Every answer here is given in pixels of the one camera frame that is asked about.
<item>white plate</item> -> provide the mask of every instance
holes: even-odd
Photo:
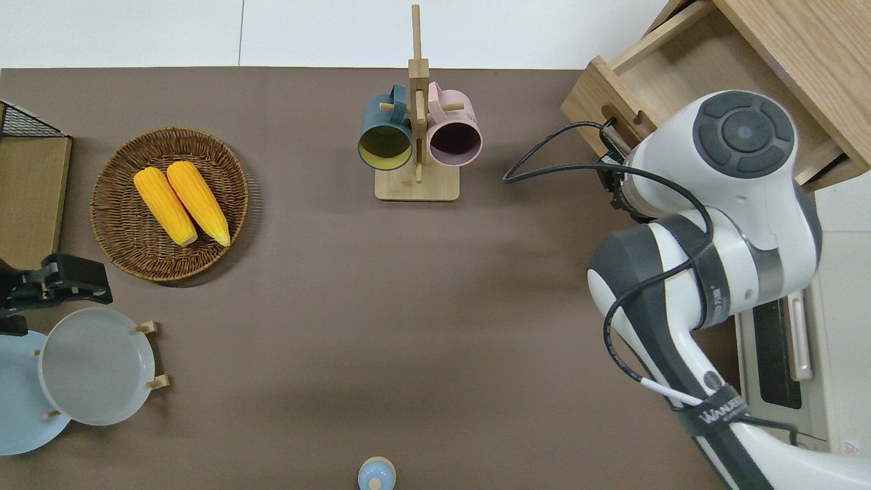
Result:
[[[154,379],[145,334],[117,311],[87,308],[51,330],[39,357],[39,383],[62,413],[88,425],[117,424],[136,413]]]

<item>black strap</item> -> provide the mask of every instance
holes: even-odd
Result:
[[[730,308],[729,281],[717,247],[707,242],[701,228],[680,214],[656,220],[656,223],[671,232],[692,262],[702,291],[702,322],[697,328],[724,322]]]
[[[747,403],[730,385],[723,386],[701,404],[676,410],[678,422],[691,437],[710,437],[726,430],[750,412]]]

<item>round woven basket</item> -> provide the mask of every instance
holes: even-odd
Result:
[[[224,212],[230,247],[248,212],[248,182],[239,159],[212,135],[181,127],[142,134],[120,147],[106,162],[91,195],[91,226],[109,260],[124,272],[148,281],[171,282],[196,276],[216,263],[223,247],[197,229],[186,247],[173,242],[160,227],[133,185],[145,167],[165,172],[174,161],[197,167]]]

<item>brown tablecloth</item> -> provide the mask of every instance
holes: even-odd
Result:
[[[252,182],[241,241],[187,287],[107,264],[110,307],[156,320],[172,386],[112,426],[76,422],[0,458],[0,487],[717,488],[663,400],[608,358],[585,268],[613,211],[590,173],[515,186],[507,166],[564,124],[576,71],[433,70],[484,137],[454,203],[382,202],[356,155],[366,99],[403,70],[3,70],[0,97],[71,134],[61,251],[105,261],[94,180],[128,139],[189,126]],[[575,133],[538,165],[595,158]],[[3,237],[3,240],[14,237]],[[47,332],[74,303],[29,314]]]

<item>wooden mug tree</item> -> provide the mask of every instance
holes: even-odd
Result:
[[[429,60],[421,56],[421,8],[411,6],[415,57],[408,61],[408,111],[411,118],[411,161],[396,170],[375,170],[375,197],[382,201],[455,201],[460,197],[460,168],[432,160],[427,146]],[[446,105],[446,111],[463,104]],[[381,104],[381,109],[393,109]]]

